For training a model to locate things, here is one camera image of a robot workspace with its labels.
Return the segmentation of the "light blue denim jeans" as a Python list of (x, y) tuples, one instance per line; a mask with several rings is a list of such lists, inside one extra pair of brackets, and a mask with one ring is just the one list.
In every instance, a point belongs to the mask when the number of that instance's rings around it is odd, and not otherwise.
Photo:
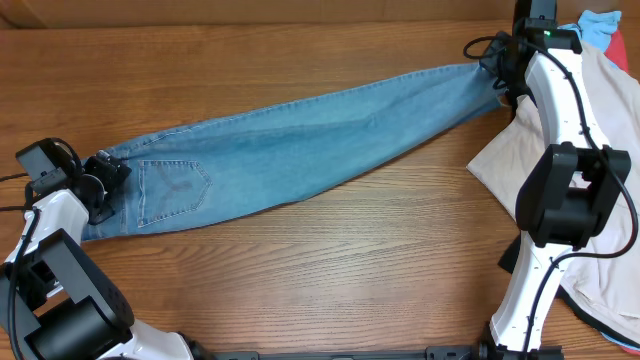
[(113, 146), (130, 175), (84, 240), (175, 232), (299, 202), (496, 109), (476, 64), (421, 70)]

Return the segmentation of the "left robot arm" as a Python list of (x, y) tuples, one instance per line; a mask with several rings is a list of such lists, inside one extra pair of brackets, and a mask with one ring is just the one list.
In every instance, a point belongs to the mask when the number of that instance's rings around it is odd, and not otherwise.
[(181, 333), (135, 318), (116, 285), (81, 247), (84, 229), (111, 217), (111, 194), (131, 170), (100, 151), (82, 161), (45, 138), (17, 152), (30, 181), (25, 228), (1, 266), (1, 327), (17, 359), (207, 359)]

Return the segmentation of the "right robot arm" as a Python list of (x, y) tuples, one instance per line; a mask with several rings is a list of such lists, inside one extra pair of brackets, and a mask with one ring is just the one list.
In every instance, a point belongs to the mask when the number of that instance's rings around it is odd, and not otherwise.
[(561, 359), (544, 348), (541, 332), (571, 260), (587, 258), (617, 199), (628, 204), (631, 235), (639, 225), (624, 182), (628, 152), (610, 147), (594, 119), (582, 75), (578, 35), (557, 24), (557, 4), (518, 0), (511, 33), (485, 37), (478, 56), (508, 99), (529, 95), (536, 105), (545, 151), (519, 190), (515, 218), (521, 231), (507, 293), (472, 359)]

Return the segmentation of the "light blue shirt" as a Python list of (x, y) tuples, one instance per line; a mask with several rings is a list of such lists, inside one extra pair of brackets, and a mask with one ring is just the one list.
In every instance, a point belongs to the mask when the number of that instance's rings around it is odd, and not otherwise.
[(561, 29), (572, 30), (578, 37), (599, 49), (603, 54), (609, 46), (611, 35), (619, 30), (622, 12), (595, 13), (585, 10), (576, 23), (562, 25)]

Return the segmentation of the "red garment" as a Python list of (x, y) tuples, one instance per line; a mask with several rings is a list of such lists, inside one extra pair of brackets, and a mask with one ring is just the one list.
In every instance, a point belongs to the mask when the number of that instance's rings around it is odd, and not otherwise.
[(620, 30), (616, 30), (611, 35), (609, 46), (604, 52), (605, 57), (614, 67), (629, 72), (629, 62), (623, 35)]

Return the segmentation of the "cardboard backboard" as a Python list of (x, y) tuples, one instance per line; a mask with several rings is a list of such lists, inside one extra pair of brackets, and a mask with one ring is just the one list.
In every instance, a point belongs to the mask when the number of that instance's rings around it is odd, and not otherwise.
[(512, 20), (515, 0), (1, 0), (24, 29)]

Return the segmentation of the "black garment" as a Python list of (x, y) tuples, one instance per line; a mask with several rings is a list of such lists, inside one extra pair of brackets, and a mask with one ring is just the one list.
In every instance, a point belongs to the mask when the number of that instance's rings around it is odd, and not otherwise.
[[(509, 245), (507, 250), (501, 256), (498, 265), (509, 272), (513, 273), (517, 258), (520, 251), (521, 237), (517, 236), (513, 242)], [(609, 327), (605, 323), (602, 323), (598, 319), (594, 318), (587, 312), (585, 312), (565, 291), (564, 288), (560, 287), (556, 293), (556, 298), (563, 300), (567, 306), (573, 311), (575, 316), (586, 323), (587, 325), (594, 328), (596, 331), (600, 332), (602, 336), (608, 341), (615, 343), (622, 347), (625, 351), (631, 352), (639, 352), (639, 343), (625, 337), (619, 332), (615, 331), (613, 328)]]

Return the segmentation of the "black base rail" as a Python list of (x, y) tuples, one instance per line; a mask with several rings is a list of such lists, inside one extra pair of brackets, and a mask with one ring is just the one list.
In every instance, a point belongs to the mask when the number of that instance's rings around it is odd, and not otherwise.
[(487, 343), (479, 345), (429, 346), (424, 350), (371, 351), (371, 352), (321, 352), (260, 354), (258, 352), (212, 353), (214, 360), (564, 360), (561, 347), (544, 348), (527, 355), (517, 351), (490, 348)]

